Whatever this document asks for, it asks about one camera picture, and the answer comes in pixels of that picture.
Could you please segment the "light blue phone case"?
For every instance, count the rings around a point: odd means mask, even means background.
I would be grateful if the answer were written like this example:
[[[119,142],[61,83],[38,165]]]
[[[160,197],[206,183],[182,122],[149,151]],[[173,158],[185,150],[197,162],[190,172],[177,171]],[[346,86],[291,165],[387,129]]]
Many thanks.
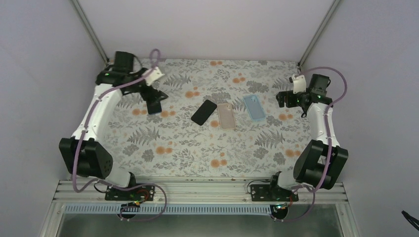
[[[260,121],[266,118],[266,114],[257,95],[247,95],[243,99],[250,118],[253,121]]]

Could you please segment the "black phone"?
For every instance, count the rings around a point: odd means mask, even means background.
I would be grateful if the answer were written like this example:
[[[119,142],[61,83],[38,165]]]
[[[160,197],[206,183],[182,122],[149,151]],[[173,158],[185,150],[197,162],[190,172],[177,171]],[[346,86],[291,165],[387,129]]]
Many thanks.
[[[192,115],[191,121],[202,126],[212,113],[216,110],[217,104],[210,100],[205,100],[203,104],[197,109],[197,111]]]

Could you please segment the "beige phone case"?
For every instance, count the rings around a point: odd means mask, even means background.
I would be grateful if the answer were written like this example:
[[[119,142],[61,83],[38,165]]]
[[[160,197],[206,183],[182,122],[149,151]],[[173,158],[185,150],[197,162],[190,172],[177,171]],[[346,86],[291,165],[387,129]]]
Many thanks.
[[[233,106],[230,103],[217,105],[219,122],[222,129],[236,128],[236,121],[233,113]]]

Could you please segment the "light blue cased phone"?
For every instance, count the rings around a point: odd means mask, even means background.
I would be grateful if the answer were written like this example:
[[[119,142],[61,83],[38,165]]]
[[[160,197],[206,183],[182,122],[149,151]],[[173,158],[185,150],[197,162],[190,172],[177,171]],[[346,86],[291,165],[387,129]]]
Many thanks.
[[[162,106],[160,102],[147,102],[147,112],[149,115],[155,115],[162,112]]]

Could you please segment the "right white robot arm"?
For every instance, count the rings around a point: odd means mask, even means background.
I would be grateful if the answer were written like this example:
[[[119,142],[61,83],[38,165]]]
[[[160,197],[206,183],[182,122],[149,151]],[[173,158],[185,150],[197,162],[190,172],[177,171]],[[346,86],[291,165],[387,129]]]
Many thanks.
[[[301,107],[302,118],[310,123],[311,141],[299,155],[292,170],[274,174],[268,196],[274,201],[290,197],[303,186],[330,190],[348,159],[348,150],[341,147],[333,128],[332,98],[327,97],[330,78],[313,74],[310,83],[303,75],[290,77],[293,89],[276,96],[281,108]]]

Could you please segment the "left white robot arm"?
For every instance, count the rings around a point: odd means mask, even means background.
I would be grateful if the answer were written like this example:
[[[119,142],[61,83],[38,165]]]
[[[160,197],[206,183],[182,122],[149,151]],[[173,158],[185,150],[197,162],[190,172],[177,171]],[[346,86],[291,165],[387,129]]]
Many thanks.
[[[118,168],[101,142],[110,117],[123,96],[139,93],[151,105],[167,98],[165,93],[151,86],[164,75],[158,67],[160,50],[153,49],[149,58],[150,68],[134,72],[137,57],[132,53],[117,51],[113,64],[107,64],[97,75],[92,101],[79,127],[70,138],[60,140],[59,150],[72,175],[76,193],[97,182],[117,189],[118,194],[126,200],[137,195],[135,176]]]

